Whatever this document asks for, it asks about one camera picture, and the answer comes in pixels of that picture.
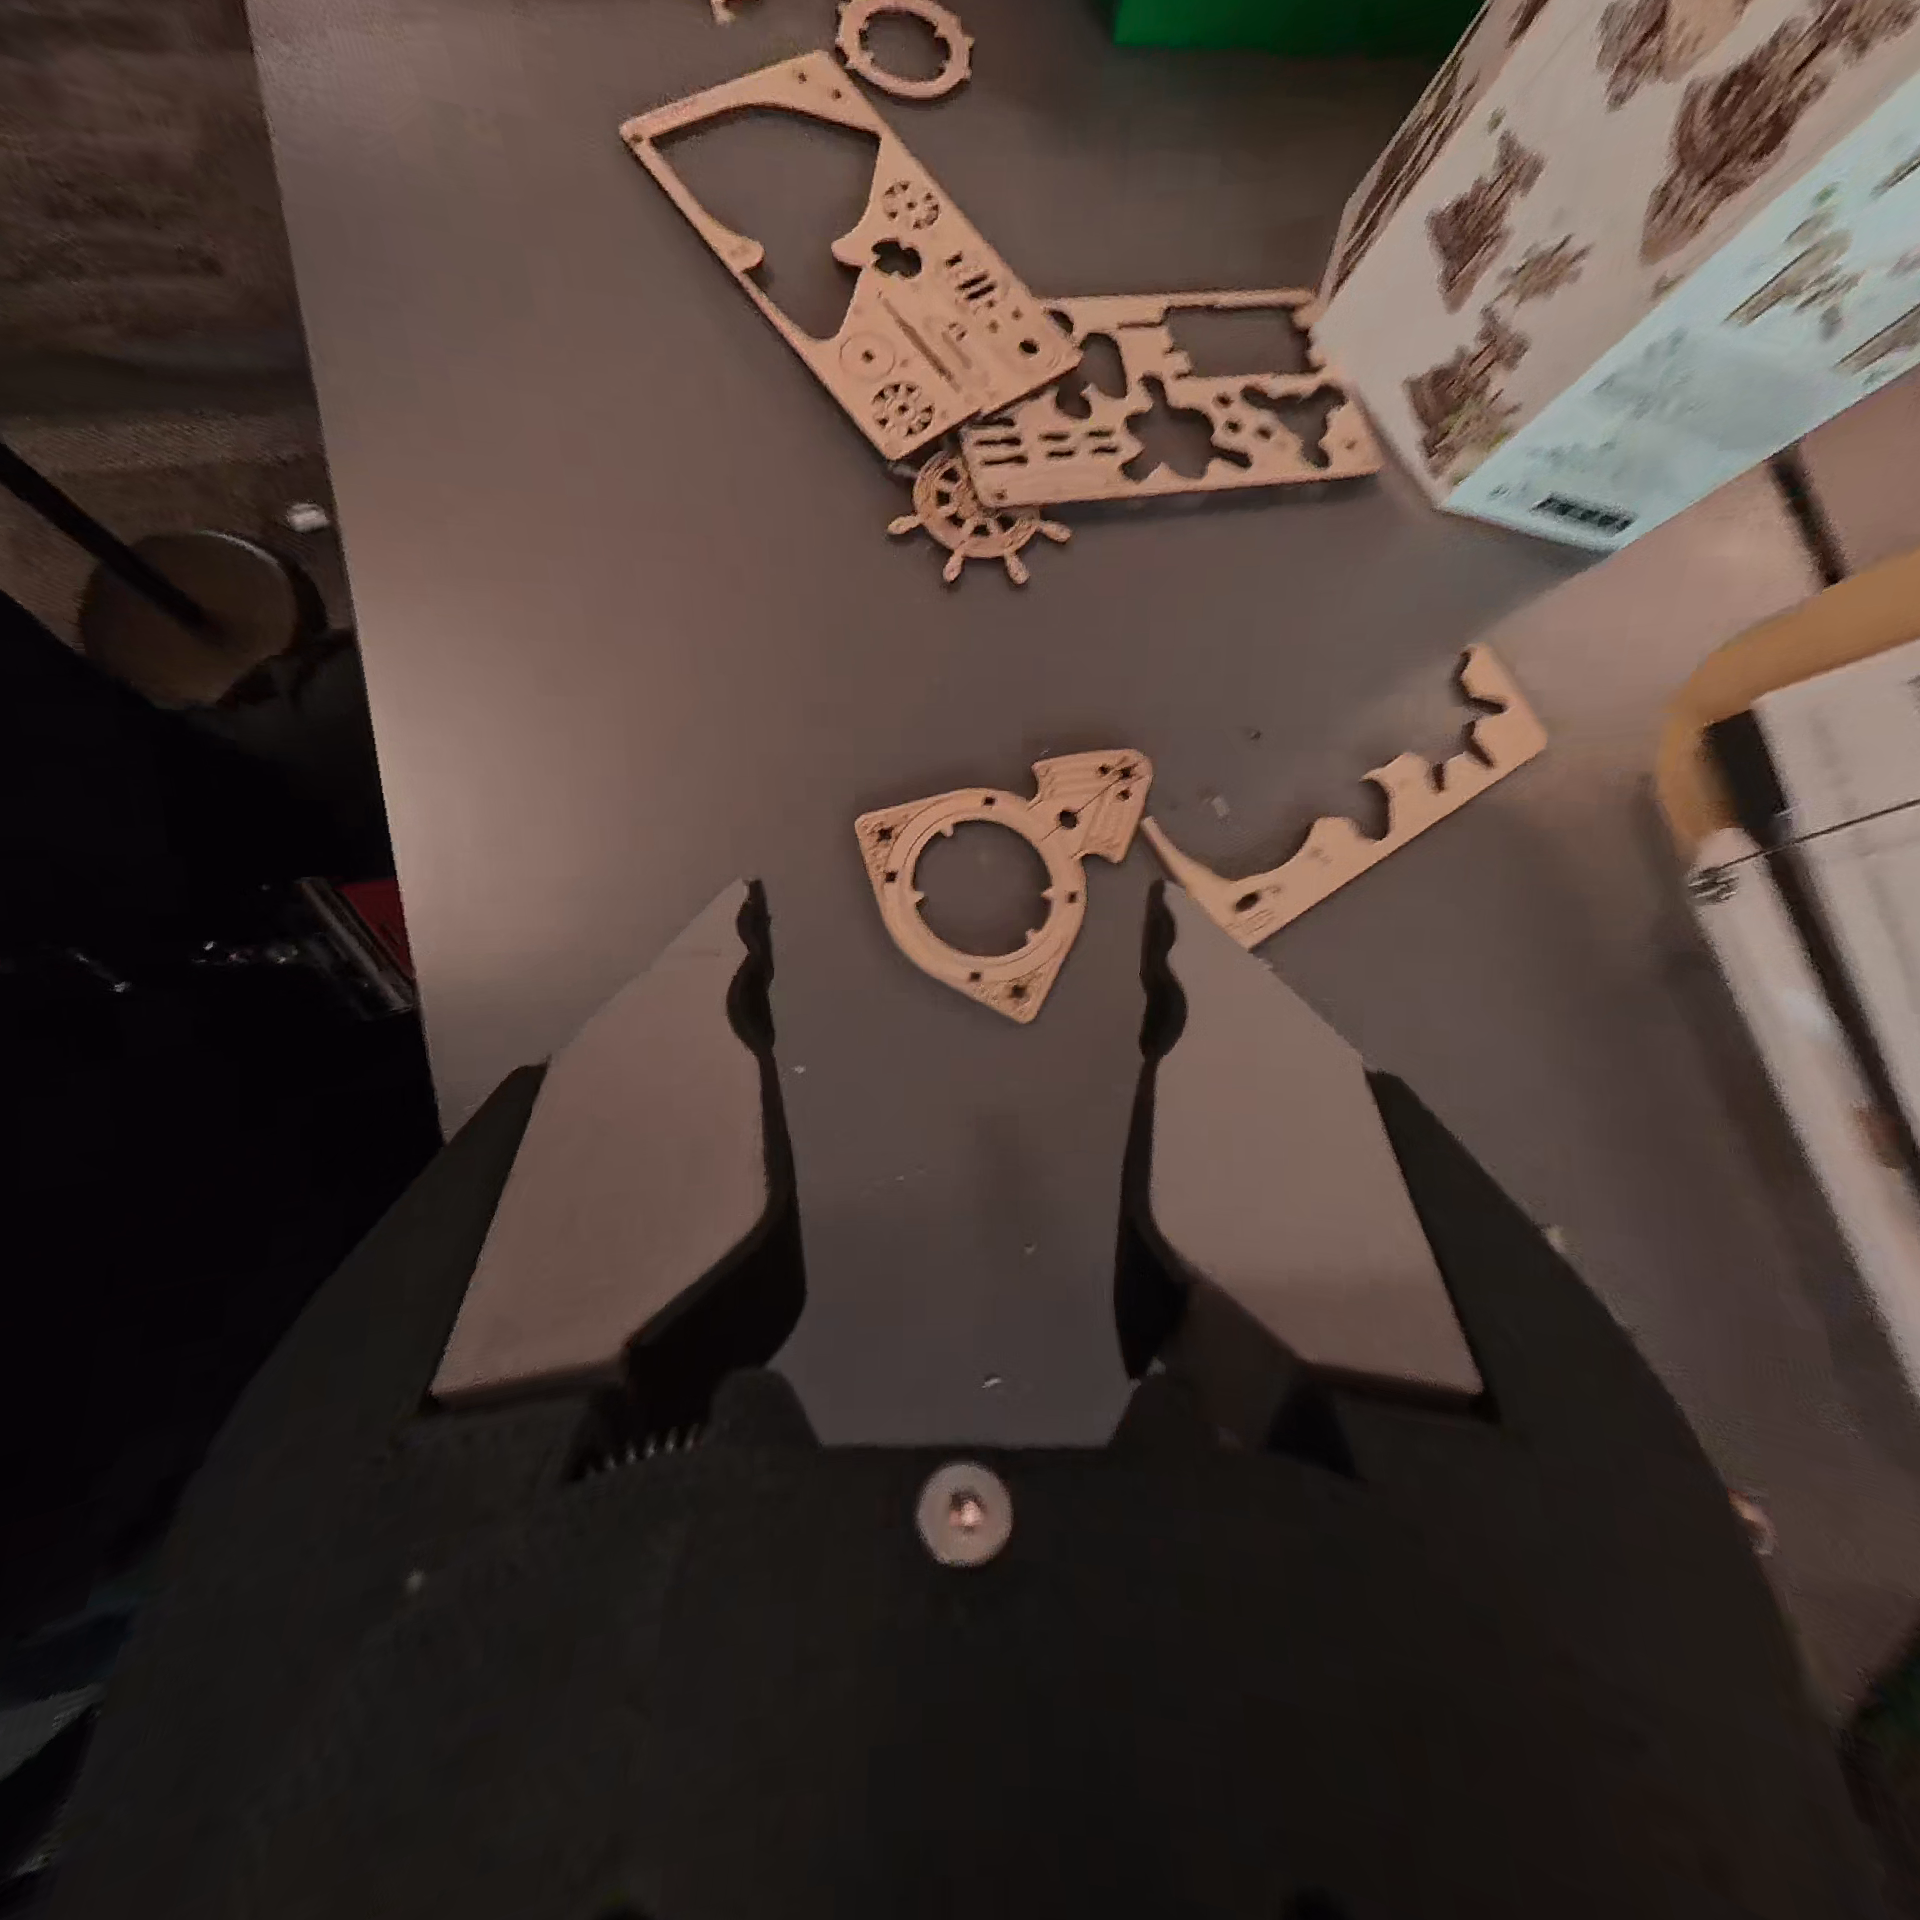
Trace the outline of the green plastic bin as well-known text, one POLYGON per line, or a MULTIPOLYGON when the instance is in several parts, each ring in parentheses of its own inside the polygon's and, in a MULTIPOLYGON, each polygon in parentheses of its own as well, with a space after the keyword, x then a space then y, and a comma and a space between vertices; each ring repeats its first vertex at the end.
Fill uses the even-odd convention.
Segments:
POLYGON ((1482 3, 1108 3, 1112 39, 1141 50, 1279 57, 1443 57, 1482 3))

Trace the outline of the wooden sheet with rectangular cutout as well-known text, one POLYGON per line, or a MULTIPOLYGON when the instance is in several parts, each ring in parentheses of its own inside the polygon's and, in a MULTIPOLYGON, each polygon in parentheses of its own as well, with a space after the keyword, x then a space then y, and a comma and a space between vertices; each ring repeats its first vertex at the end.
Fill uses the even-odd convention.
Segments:
POLYGON ((1096 393, 1079 417, 1066 410, 1066 385, 1056 383, 964 425, 968 477, 991 509, 1298 490, 1372 477, 1386 467, 1368 413, 1315 338, 1322 304, 1312 290, 1071 296, 1047 312, 1074 346, 1112 343, 1125 388, 1096 393), (1303 367, 1201 372, 1176 322, 1240 314, 1283 325, 1303 367), (1199 474, 1145 453, 1137 423, 1155 401, 1207 428, 1199 474))

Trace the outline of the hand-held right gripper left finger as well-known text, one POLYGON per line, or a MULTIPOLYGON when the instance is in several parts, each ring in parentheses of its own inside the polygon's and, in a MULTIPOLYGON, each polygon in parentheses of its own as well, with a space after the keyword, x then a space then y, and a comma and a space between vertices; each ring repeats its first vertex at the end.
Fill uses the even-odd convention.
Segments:
POLYGON ((733 881, 547 1066, 433 1379, 440 1408, 708 1411, 807 1301, 772 916, 733 881))

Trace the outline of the wooden ship wheel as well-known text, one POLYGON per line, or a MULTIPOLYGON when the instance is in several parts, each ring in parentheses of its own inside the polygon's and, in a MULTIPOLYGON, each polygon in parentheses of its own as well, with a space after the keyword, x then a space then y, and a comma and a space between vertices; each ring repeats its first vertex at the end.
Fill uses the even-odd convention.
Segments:
POLYGON ((906 513, 890 519, 891 543, 921 539, 945 554, 941 581, 956 587, 969 570, 996 568, 1023 589, 1032 581, 1026 552, 1033 545, 1068 546, 1073 528, 1041 509, 1002 509, 977 491, 968 463, 956 451, 932 451, 914 468, 906 513))

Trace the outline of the white printed kit box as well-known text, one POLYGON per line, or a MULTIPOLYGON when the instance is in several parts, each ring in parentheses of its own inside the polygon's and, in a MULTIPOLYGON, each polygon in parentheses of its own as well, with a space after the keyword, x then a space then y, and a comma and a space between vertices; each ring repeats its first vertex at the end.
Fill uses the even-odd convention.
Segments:
POLYGON ((1636 543, 1916 370, 1919 5, 1483 5, 1322 307, 1433 508, 1636 543))

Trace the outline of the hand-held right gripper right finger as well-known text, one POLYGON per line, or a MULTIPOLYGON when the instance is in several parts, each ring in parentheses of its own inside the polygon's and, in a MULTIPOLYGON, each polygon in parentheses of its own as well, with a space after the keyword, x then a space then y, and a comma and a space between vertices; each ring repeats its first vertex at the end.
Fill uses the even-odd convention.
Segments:
POLYGON ((1177 885, 1147 899, 1115 1328, 1205 1403, 1473 1403, 1482 1370, 1357 1049, 1177 885))

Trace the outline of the wooden sheet with large cutouts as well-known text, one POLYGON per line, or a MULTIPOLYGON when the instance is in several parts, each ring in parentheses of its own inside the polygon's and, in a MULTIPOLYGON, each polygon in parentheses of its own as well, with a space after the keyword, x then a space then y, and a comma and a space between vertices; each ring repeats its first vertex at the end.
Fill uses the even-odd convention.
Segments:
POLYGON ((731 282, 887 463, 1068 377, 1082 348, 823 52, 640 112, 619 128, 637 164, 703 236, 731 282), (872 189, 831 256, 853 273, 834 333, 811 333, 760 287, 762 241, 723 225, 666 155, 683 133, 772 112, 874 140, 872 189))

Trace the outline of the wavy wooden sheet offcut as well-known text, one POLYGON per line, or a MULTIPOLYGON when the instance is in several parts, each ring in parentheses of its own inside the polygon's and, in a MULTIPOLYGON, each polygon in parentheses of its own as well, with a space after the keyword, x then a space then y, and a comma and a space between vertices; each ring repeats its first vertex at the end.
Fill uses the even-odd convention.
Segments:
POLYGON ((1384 801, 1381 833, 1364 833, 1349 816, 1322 816, 1283 865, 1241 879, 1185 853, 1152 818, 1143 821, 1143 837, 1216 929, 1240 949, 1257 949, 1546 754, 1546 725, 1491 645, 1465 649, 1456 691, 1475 708, 1459 752, 1403 752, 1363 777, 1384 801))

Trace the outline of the black round stand base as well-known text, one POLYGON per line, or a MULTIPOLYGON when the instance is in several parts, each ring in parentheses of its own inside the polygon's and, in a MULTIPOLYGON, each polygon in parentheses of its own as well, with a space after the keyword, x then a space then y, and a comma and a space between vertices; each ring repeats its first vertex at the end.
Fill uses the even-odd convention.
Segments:
POLYGON ((259 539, 194 530, 133 545, 130 581, 98 565, 77 610, 81 655, 163 711, 213 708, 328 634, 311 576, 259 539))

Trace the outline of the instruction sheet on stand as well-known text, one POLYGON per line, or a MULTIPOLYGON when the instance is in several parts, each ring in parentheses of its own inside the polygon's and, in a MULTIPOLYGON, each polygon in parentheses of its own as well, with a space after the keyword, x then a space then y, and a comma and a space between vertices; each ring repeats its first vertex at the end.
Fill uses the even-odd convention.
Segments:
POLYGON ((1919 1379, 1919 555, 1712 655, 1655 801, 1693 921, 1919 1379))

